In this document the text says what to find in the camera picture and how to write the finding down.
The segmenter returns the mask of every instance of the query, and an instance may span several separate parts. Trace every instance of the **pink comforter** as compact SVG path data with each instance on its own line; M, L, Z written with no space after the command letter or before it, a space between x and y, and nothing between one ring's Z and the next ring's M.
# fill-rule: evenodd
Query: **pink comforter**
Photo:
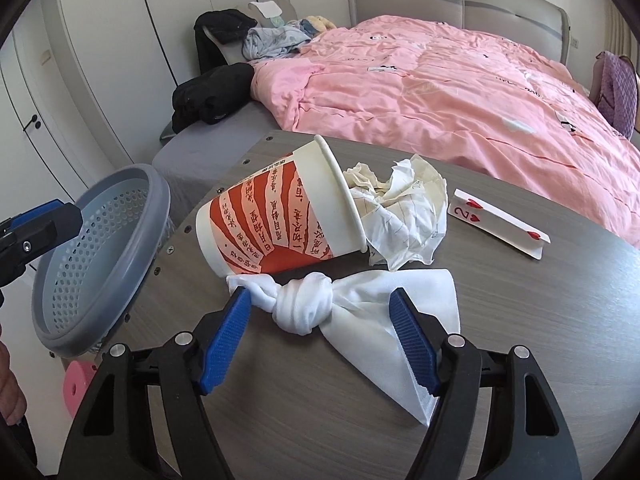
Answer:
M388 72L367 71L382 66ZM255 69L253 96L284 130L464 166L558 202L640 248L640 153L563 65L529 47L380 16Z

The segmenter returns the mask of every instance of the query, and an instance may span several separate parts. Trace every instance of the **gray plastic basket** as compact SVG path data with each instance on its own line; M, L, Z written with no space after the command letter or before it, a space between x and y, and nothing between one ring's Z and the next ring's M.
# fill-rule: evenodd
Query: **gray plastic basket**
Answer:
M82 230L42 257L31 301L38 338L62 357L88 351L107 334L173 227L169 186L148 164L108 176L76 205Z

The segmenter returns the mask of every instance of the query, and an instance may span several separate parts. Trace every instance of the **gray wood tabletop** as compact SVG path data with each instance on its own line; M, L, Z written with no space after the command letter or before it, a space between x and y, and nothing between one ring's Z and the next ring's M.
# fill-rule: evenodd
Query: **gray wood tabletop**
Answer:
M311 136L272 132L201 202L214 197ZM327 139L343 169L369 164L382 180L410 154ZM433 267L456 283L462 333L479 348L506 352L523 344L550 383L577 447L585 479L612 456L640 411L640 251L545 198L457 166L431 161L456 188L548 233L541 261L448 217ZM225 282L202 256L189 215L161 251L110 342L132 349L162 344L228 300ZM168 253L169 246L174 248ZM421 267L409 264L409 267ZM310 270L341 278L366 270L348 254L277 276ZM172 464L158 391L151 393L161 454ZM482 391L461 478L478 466L490 394ZM297 336L254 309L225 382L204 399L238 479L403 479L425 434L405 410L345 361L318 329Z

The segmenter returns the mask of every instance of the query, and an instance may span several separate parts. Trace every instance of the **screw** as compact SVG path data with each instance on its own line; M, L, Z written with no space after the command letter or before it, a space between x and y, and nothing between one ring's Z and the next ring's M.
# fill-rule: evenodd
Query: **screw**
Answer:
M516 346L513 349L513 353L516 354L520 359L526 359L531 355L529 349L526 346Z
M122 354L124 354L125 350L126 348L122 343L116 343L111 347L111 349L109 350L109 353L113 357L120 357Z
M186 346L193 341L193 335L190 332L180 332L174 339L175 343L180 346Z
M465 345L465 338L458 334L451 334L447 341L454 348L462 348Z

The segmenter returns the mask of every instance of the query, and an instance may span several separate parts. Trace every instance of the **curtain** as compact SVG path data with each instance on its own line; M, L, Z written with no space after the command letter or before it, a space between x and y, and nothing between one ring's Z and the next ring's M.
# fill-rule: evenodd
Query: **curtain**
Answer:
M607 0L606 8L606 32L605 50L617 56L629 56L638 68L638 42L620 14L620 11L611 0Z

